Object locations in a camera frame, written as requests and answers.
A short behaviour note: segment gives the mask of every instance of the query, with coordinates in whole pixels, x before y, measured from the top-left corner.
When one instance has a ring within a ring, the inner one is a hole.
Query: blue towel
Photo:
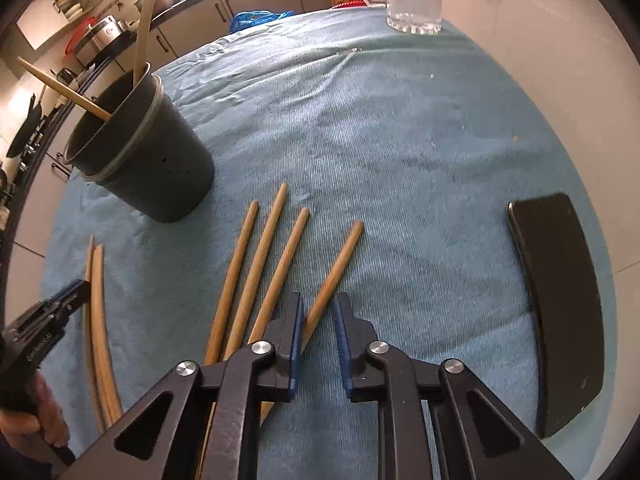
[[[288,182],[257,303],[301,207],[311,217],[284,291],[300,291],[307,308],[361,218],[366,232],[339,286],[357,316],[411,357],[462,359],[533,428],[534,324],[505,206],[560,190],[575,205],[594,260],[606,376],[597,399],[545,444],[576,479],[585,474],[615,369],[609,257],[558,138],[484,51],[448,23],[437,36],[412,36],[387,27],[383,10],[327,10],[222,38],[159,75],[213,154],[212,189],[183,220],[159,224],[74,174],[42,282],[46,296],[81,276],[90,234],[106,245],[106,315],[125,408],[177,362],[202,361],[246,207],[260,201],[249,260],[276,190]],[[247,269],[246,262],[241,284]],[[67,332],[44,373],[81,452],[97,433],[80,316]],[[301,368],[298,396],[263,427],[258,476],[375,478],[376,407],[346,399],[330,315]]]

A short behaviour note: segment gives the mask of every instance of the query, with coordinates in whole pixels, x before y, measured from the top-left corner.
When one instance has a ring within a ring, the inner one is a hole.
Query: human hand
[[[38,460],[37,453],[28,445],[24,435],[42,431],[45,441],[54,447],[66,446],[69,442],[69,428],[62,415],[62,409],[40,372],[34,378],[37,396],[38,416],[29,413],[0,410],[0,431],[9,446],[24,456]]]

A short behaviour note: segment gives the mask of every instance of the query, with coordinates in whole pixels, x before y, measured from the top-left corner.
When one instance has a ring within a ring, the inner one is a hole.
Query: black phone
[[[567,195],[510,202],[507,215],[536,319],[536,431],[546,437],[567,425],[602,389],[600,294],[587,241]]]

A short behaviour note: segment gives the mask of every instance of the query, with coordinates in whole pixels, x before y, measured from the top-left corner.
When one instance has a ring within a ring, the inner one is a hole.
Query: wooden stick
[[[36,78],[40,79],[40,81],[42,81],[45,85],[53,88],[59,94],[75,102],[79,107],[84,108],[90,114],[95,115],[103,121],[108,121],[109,117],[111,117],[111,114],[108,113],[108,111],[103,110],[99,106],[95,105],[93,101],[90,101],[83,95],[80,95],[78,92],[74,92],[71,88],[63,85],[60,81],[51,77],[49,74],[43,72],[39,68],[34,67],[31,63],[22,59],[20,56],[18,56],[18,63],[31,75],[36,76]]]
[[[238,276],[242,269],[244,254],[246,253],[249,238],[254,228],[255,217],[258,215],[258,208],[258,201],[254,200],[249,204],[249,208],[246,211],[246,216],[240,229],[240,235],[236,242],[236,248],[234,249],[234,254],[231,257],[229,268],[226,272],[225,283],[222,285],[216,315],[211,325],[209,342],[207,343],[207,350],[204,355],[205,366],[217,363],[220,358],[222,340],[224,339],[226,331],[226,322],[229,318],[229,311],[231,310],[231,304],[234,300],[234,294],[236,293],[236,285],[238,284]]]
[[[91,267],[94,257],[95,237],[91,235],[89,245],[86,249],[86,262],[84,264],[84,280],[91,281]],[[91,404],[94,407],[95,425],[98,428],[98,434],[104,433],[104,415],[100,406],[100,397],[98,396],[98,385],[95,376],[94,363],[94,344],[91,333],[91,299],[82,306],[82,332],[84,334],[84,364],[86,367],[86,379],[89,384],[89,393],[91,395]]]
[[[111,427],[122,416],[122,406],[113,377],[106,318],[104,315],[103,257],[104,245],[98,245],[94,251],[91,269],[91,323],[98,392],[104,399],[106,424],[108,427]]]
[[[284,201],[287,199],[287,184],[282,184],[280,190],[276,195],[276,200],[271,206],[267,223],[262,231],[262,236],[258,242],[258,248],[255,250],[254,260],[251,262],[249,268],[249,274],[244,282],[244,288],[242,289],[242,296],[238,302],[238,310],[236,310],[236,316],[234,317],[234,323],[231,326],[231,332],[229,339],[226,342],[225,355],[223,360],[227,360],[231,357],[233,352],[238,350],[242,345],[242,339],[244,338],[244,330],[246,329],[247,322],[249,321],[249,315],[251,314],[251,307],[254,304],[255,295],[258,292],[258,285],[260,285],[260,277],[262,275],[262,269],[269,253],[269,247],[273,240],[273,234],[276,231],[276,225],[280,218],[280,212]]]
[[[151,19],[153,18],[156,0],[142,0],[140,22],[138,23],[138,37],[136,38],[136,56],[133,63],[133,86],[142,79],[145,71],[146,41],[149,38]]]
[[[284,285],[287,272],[289,272],[289,266],[291,265],[293,256],[296,253],[298,242],[302,236],[302,231],[305,230],[306,220],[308,218],[309,208],[303,207],[300,210],[300,214],[298,215],[298,219],[296,220],[293,229],[291,230],[287,245],[284,247],[284,251],[282,251],[282,256],[280,257],[276,271],[273,273],[267,293],[264,295],[264,300],[262,300],[262,305],[258,311],[258,317],[255,319],[254,328],[251,330],[251,334],[249,335],[249,341],[247,341],[248,344],[260,340],[264,335],[264,330],[267,328],[267,324],[271,320],[271,314],[273,314],[273,309],[278,301],[282,285]]]
[[[329,299],[335,292],[335,288],[338,286],[338,282],[340,278],[344,274],[344,269],[346,268],[349,260],[351,259],[351,255],[353,254],[353,250],[358,243],[360,235],[364,231],[364,224],[361,220],[356,220],[353,228],[351,228],[351,232],[347,237],[338,257],[335,259],[334,266],[329,271],[329,274],[324,279],[324,283],[320,287],[320,291],[316,296],[316,300],[314,304],[309,309],[309,312],[306,314],[305,323],[302,326],[302,351],[306,348],[311,339],[311,336],[314,334],[318,323],[324,313],[324,310],[329,303]],[[273,408],[273,402],[263,402],[260,407],[260,423],[263,423],[264,420],[269,415],[269,412]]]

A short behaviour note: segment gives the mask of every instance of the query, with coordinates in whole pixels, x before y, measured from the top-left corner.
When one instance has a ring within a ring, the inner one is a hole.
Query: stainless steel pot
[[[84,67],[89,66],[124,30],[113,16],[107,16],[89,27],[74,48],[74,56]]]

